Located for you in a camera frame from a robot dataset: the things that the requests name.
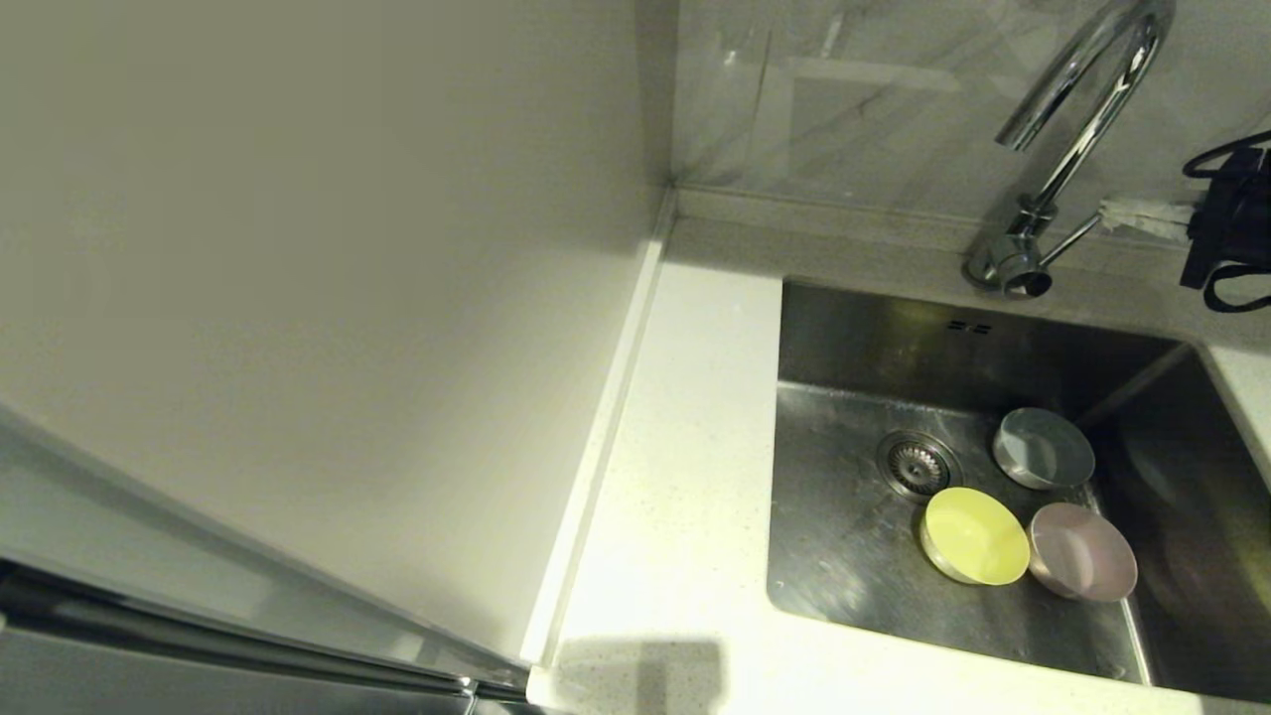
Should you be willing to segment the chrome gooseneck faucet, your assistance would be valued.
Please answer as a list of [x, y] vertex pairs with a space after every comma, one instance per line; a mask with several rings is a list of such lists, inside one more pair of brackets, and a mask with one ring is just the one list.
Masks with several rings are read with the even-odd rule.
[[1052, 264], [1099, 227], [1102, 215], [1096, 210], [1052, 248], [1040, 248], [1041, 236], [1057, 217], [1057, 199], [1063, 190], [1092, 157], [1099, 140], [1108, 135], [1153, 63], [1157, 63], [1164, 41], [1171, 36], [1176, 13], [1177, 0], [1106, 0], [1071, 33], [1014, 108], [995, 141], [1004, 149], [1024, 151], [1099, 60], [1115, 44], [1125, 46], [1091, 114], [1068, 140], [1066, 149], [1059, 154], [1038, 190], [1018, 196], [1017, 211], [1009, 225], [977, 240], [965, 257], [962, 276], [974, 288], [998, 291], [1009, 300], [1043, 297], [1052, 290]]

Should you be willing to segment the light blue bowl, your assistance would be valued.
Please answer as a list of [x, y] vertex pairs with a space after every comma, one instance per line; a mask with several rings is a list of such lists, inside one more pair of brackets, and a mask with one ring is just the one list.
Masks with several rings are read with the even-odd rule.
[[1057, 413], [1023, 406], [1007, 413], [991, 439], [998, 469], [1035, 491], [1055, 491], [1088, 483], [1097, 458], [1089, 439]]

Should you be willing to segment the pink bowl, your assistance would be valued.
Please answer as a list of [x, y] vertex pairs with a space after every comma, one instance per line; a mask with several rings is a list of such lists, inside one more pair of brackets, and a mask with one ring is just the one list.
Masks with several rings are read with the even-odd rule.
[[1116, 525], [1083, 505], [1055, 502], [1030, 519], [1030, 574], [1054, 594], [1115, 603], [1138, 587], [1135, 552]]

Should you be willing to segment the yellow bowl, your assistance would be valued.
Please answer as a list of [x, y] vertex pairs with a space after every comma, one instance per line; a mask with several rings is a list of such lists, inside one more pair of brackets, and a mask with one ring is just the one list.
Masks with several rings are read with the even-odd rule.
[[918, 544], [935, 570], [967, 585], [1005, 587], [1030, 570], [1031, 544], [1021, 521], [970, 488], [948, 488], [927, 502]]

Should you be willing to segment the stainless steel sink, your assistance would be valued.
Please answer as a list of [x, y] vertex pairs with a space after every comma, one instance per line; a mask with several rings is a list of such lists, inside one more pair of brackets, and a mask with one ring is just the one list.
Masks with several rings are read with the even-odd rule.
[[[1096, 456], [1035, 491], [991, 456], [1007, 413], [1057, 413]], [[768, 596], [777, 608], [986, 657], [1271, 705], [1271, 462], [1199, 349], [1141, 331], [782, 286]], [[935, 436], [1027, 523], [1065, 502], [1126, 535], [1138, 587], [1082, 603], [1024, 575], [961, 585], [918, 544], [925, 503], [881, 478], [891, 431]]]

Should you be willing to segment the round metal drain strainer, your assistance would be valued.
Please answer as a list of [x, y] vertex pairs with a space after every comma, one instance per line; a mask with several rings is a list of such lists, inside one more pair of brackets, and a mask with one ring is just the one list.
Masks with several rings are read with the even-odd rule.
[[876, 466], [896, 494], [916, 503], [965, 485], [960, 461], [949, 444], [918, 431], [886, 434], [876, 450]]

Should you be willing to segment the white tall cabinet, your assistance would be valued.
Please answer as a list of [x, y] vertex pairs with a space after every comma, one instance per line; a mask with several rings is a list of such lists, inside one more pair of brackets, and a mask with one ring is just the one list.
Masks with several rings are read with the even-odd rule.
[[550, 653], [670, 220], [681, 0], [0, 0], [0, 552]]

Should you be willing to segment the grey appliance door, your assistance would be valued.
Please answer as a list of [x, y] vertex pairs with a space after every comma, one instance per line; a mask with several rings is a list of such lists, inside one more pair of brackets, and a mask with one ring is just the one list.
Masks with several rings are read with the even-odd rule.
[[0, 558], [0, 715], [559, 715], [521, 691], [131, 603]]

